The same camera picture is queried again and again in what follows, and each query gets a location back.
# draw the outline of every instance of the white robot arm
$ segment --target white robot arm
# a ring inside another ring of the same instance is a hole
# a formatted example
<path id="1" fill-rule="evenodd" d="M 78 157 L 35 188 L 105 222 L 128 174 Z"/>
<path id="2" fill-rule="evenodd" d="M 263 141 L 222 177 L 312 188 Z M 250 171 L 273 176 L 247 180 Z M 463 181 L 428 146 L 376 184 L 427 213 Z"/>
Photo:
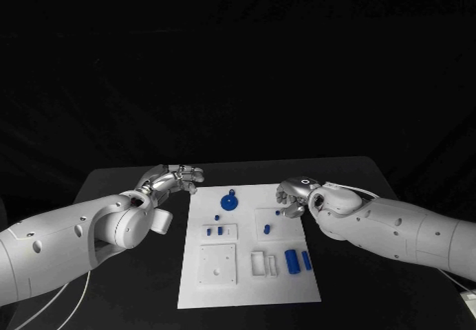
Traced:
<path id="1" fill-rule="evenodd" d="M 299 217 L 307 205 L 320 230 L 333 239 L 348 240 L 385 258 L 436 267 L 476 281 L 476 223 L 369 192 L 374 198 L 368 201 L 348 188 L 320 185 L 309 177 L 283 181 L 277 202 L 290 200 L 284 215 Z"/>
<path id="2" fill-rule="evenodd" d="M 159 165 L 134 190 L 39 214 L 0 232 L 0 306 L 63 286 L 134 248 L 149 230 L 166 234 L 173 216 L 157 206 L 177 190 L 195 194 L 193 182 L 203 179 L 199 168 Z"/>

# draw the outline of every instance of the blue object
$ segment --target blue object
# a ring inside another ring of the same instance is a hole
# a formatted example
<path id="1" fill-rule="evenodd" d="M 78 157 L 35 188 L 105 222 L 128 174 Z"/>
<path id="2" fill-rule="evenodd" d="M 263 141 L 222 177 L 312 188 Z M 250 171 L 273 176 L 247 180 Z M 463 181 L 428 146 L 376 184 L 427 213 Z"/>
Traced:
<path id="1" fill-rule="evenodd" d="M 297 260 L 296 250 L 288 250 L 284 252 L 287 271 L 290 274 L 300 273 L 300 262 Z"/>
<path id="2" fill-rule="evenodd" d="M 304 259 L 304 265 L 306 265 L 306 269 L 307 270 L 312 270 L 312 267 L 310 267 L 310 256 L 307 255 L 307 251 L 303 251 L 303 259 Z"/>
<path id="3" fill-rule="evenodd" d="M 229 194 L 221 199 L 221 207 L 224 210 L 231 211 L 238 206 L 238 199 L 235 198 L 235 190 L 229 190 Z"/>

